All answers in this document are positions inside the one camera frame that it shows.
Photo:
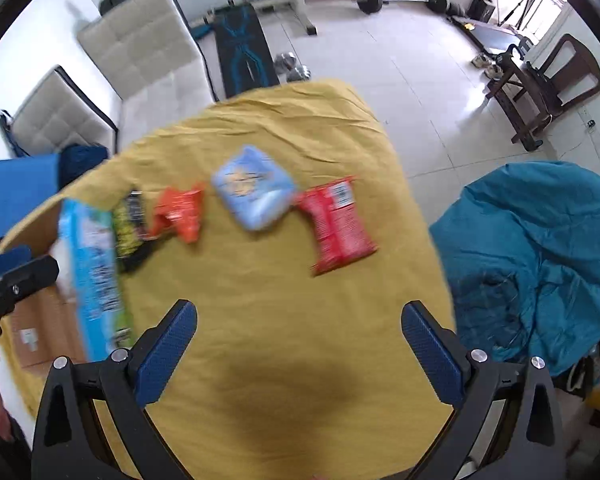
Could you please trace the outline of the black yellow shoe wipes pack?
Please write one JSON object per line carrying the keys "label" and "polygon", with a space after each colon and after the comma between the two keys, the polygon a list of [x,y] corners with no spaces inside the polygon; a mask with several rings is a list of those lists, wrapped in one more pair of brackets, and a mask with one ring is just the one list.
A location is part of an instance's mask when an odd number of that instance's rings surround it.
{"label": "black yellow shoe wipes pack", "polygon": [[143,205],[143,194],[131,190],[111,211],[117,262],[122,273],[138,269],[152,252],[152,241]]}

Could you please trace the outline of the orange snack packet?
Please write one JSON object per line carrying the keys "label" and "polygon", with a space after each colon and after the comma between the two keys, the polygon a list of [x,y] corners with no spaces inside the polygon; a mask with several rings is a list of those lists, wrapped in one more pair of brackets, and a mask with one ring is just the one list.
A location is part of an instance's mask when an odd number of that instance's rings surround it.
{"label": "orange snack packet", "polygon": [[166,188],[154,207],[149,230],[151,238],[173,231],[186,244],[198,240],[204,216],[204,187],[194,185],[188,191]]}

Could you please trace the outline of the light blue tissue pack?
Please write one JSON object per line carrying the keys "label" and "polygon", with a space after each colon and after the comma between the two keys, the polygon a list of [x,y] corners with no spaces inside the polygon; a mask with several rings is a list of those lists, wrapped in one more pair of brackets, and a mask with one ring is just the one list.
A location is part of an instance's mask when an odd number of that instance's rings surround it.
{"label": "light blue tissue pack", "polygon": [[211,182],[237,222],[252,232],[282,218],[298,193],[290,174],[253,145],[245,145],[212,174]]}

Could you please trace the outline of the red snack packet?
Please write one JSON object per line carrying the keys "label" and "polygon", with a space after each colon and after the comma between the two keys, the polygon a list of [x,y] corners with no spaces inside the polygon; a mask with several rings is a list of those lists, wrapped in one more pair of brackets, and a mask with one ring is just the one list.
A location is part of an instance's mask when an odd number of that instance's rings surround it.
{"label": "red snack packet", "polygon": [[354,177],[347,176],[308,188],[294,206],[312,221],[318,249],[313,273],[321,275],[377,252],[367,233],[353,194]]}

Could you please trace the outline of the cardboard box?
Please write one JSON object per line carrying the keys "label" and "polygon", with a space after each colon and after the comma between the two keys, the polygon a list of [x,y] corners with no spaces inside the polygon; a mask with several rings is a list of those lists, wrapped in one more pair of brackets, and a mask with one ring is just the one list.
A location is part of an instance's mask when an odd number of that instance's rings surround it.
{"label": "cardboard box", "polygon": [[110,212],[65,198],[15,232],[14,241],[53,257],[59,269],[53,284],[17,304],[7,319],[21,368],[43,374],[58,356],[94,362],[132,347]]}

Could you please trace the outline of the dark blue cloth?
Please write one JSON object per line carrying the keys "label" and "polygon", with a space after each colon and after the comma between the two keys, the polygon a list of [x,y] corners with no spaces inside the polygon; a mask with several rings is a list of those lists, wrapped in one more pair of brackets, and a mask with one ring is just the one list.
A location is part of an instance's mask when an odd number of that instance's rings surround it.
{"label": "dark blue cloth", "polygon": [[64,188],[109,158],[106,146],[71,144],[59,154],[58,183]]}

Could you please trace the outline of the white quilted chair left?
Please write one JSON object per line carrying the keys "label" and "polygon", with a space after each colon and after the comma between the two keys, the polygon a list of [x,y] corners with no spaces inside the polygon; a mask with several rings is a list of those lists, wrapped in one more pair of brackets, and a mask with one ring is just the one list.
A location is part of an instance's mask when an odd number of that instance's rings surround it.
{"label": "white quilted chair left", "polygon": [[118,150],[118,127],[57,65],[15,114],[0,110],[0,131],[16,157],[57,154],[69,145]]}

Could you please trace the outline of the white quilted chair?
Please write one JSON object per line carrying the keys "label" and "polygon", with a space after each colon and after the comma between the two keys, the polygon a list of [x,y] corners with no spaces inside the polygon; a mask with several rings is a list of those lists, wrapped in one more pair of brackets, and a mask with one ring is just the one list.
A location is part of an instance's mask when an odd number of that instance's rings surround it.
{"label": "white quilted chair", "polygon": [[218,100],[176,0],[125,0],[76,39],[121,99],[122,148]]}
{"label": "white quilted chair", "polygon": [[57,65],[15,114],[0,110],[0,131],[16,157],[57,154],[69,145],[118,150],[118,127]]}

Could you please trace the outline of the yellow table cloth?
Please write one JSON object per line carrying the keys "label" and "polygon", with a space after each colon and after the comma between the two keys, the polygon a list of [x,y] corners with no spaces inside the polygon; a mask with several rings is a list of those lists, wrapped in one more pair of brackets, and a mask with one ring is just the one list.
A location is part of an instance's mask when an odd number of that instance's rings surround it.
{"label": "yellow table cloth", "polygon": [[440,324],[452,301],[427,222],[373,111],[338,80],[253,90],[129,145],[65,188],[112,208],[132,188],[207,182],[247,145],[299,188],[349,177],[377,252],[314,275],[309,219],[243,229],[204,192],[197,243],[165,240],[122,281],[134,328],[191,301],[198,330],[149,414],[197,479],[379,479],[414,466],[450,410],[401,332],[404,304]]}

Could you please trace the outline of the white quilted chair right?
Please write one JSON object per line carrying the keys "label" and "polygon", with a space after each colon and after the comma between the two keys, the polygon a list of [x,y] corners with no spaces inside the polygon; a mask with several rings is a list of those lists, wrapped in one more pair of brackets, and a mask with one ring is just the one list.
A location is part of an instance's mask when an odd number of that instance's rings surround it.
{"label": "white quilted chair right", "polygon": [[76,39],[121,99],[122,148],[218,100],[176,0],[125,0]]}

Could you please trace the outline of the black blue exercise mat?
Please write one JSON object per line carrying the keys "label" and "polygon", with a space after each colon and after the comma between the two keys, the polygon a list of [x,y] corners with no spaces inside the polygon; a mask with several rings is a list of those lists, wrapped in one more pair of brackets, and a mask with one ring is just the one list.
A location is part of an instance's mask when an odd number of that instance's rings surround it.
{"label": "black blue exercise mat", "polygon": [[231,6],[216,14],[213,29],[227,99],[279,85],[270,48],[251,4]]}

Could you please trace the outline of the chrome dumbbell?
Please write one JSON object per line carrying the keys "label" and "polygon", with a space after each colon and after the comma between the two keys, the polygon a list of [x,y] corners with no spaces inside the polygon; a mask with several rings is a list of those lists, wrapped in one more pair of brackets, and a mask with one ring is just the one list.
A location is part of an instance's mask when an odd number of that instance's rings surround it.
{"label": "chrome dumbbell", "polygon": [[309,67],[301,64],[294,52],[276,54],[274,68],[276,74],[284,76],[287,82],[306,81],[312,78]]}

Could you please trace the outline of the dark wooden chair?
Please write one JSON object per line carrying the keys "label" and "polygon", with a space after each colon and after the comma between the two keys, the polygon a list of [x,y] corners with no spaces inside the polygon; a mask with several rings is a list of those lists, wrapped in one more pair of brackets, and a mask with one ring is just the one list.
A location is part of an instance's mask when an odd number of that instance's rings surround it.
{"label": "dark wooden chair", "polygon": [[[527,61],[518,66],[513,60],[513,46],[498,60],[503,75],[488,83],[486,99],[496,99],[500,104],[515,130],[512,142],[519,142],[527,152],[534,152],[543,144],[539,135],[554,119],[600,93],[600,64],[591,50],[570,34],[559,38],[539,67]],[[560,97],[588,78],[595,80],[593,87],[568,101]],[[528,96],[538,110],[530,122],[524,122],[515,106],[523,96]]]}

